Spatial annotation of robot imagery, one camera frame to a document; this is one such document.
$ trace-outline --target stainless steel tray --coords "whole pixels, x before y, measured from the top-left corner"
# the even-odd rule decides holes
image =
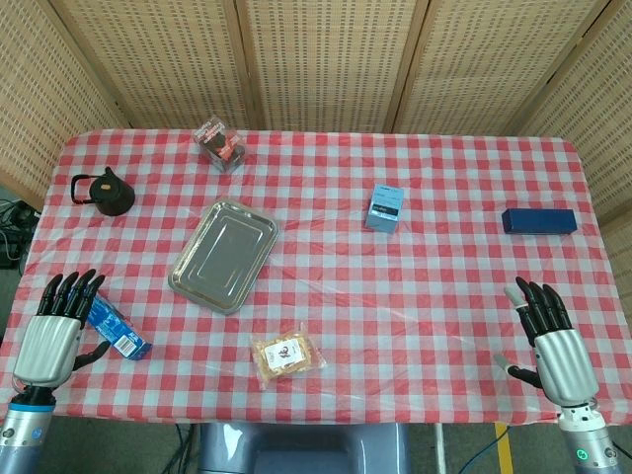
[[[256,210],[220,200],[204,214],[169,274],[186,298],[229,314],[244,303],[278,236],[277,224]]]

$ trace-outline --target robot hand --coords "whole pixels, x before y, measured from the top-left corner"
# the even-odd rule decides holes
[[[103,275],[92,279],[95,273],[89,270],[79,277],[74,272],[64,281],[62,275],[57,275],[46,286],[38,313],[31,318],[20,348],[13,372],[17,380],[27,386],[54,389],[65,382],[73,370],[106,352],[110,346],[107,341],[91,353],[77,356],[90,308],[106,279]]]
[[[559,427],[578,473],[620,474],[617,453],[605,420],[594,407],[599,387],[582,335],[571,324],[562,298],[549,285],[515,279],[526,302],[506,287],[535,352],[537,371],[520,368],[504,356],[496,362],[512,377],[541,388],[560,407]]]
[[[101,357],[110,343],[77,356],[82,330],[103,283],[103,275],[89,270],[62,281],[55,276],[46,286],[36,316],[31,318],[13,371],[19,393],[11,399],[0,431],[0,474],[36,472],[41,447],[55,408],[52,391],[73,370]],[[22,382],[20,389],[15,381]]]
[[[511,376],[542,388],[546,397],[561,407],[588,403],[599,387],[593,364],[580,333],[573,329],[562,298],[544,284],[515,279],[526,302],[513,288],[506,287],[520,316],[522,328],[535,351],[537,372],[521,369],[506,360],[499,360]]]

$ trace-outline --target transparent box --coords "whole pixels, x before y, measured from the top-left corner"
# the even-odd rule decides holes
[[[244,138],[217,116],[212,116],[194,131],[194,141],[207,153],[211,163],[222,173],[234,170],[244,162]]]

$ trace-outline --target plastic table cover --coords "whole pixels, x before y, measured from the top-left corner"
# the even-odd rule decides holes
[[[632,418],[630,333],[580,159],[557,138],[245,132],[245,165],[220,175],[189,130],[101,130],[65,146],[0,352],[0,399],[41,292],[57,273],[96,268],[102,294],[153,344],[110,350],[55,392],[56,413],[144,421],[293,423],[553,420],[540,391],[509,378],[503,352],[534,366],[503,294],[520,275],[562,295],[595,367],[611,423]],[[75,205],[73,175],[106,166],[136,192],[107,217]],[[394,234],[363,227],[375,184],[404,189]],[[230,316],[174,293],[167,273],[203,211],[232,198],[280,233]],[[579,230],[506,235],[507,207],[563,207]],[[252,338],[304,325],[327,366],[261,391]],[[81,351],[100,340],[84,331]]]

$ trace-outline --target yellow tape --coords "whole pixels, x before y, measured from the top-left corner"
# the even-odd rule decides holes
[[[496,437],[502,435],[507,429],[504,423],[494,423]],[[514,465],[512,464],[512,449],[510,448],[510,434],[507,433],[503,439],[498,441],[498,463],[501,467],[501,474],[514,474]]]

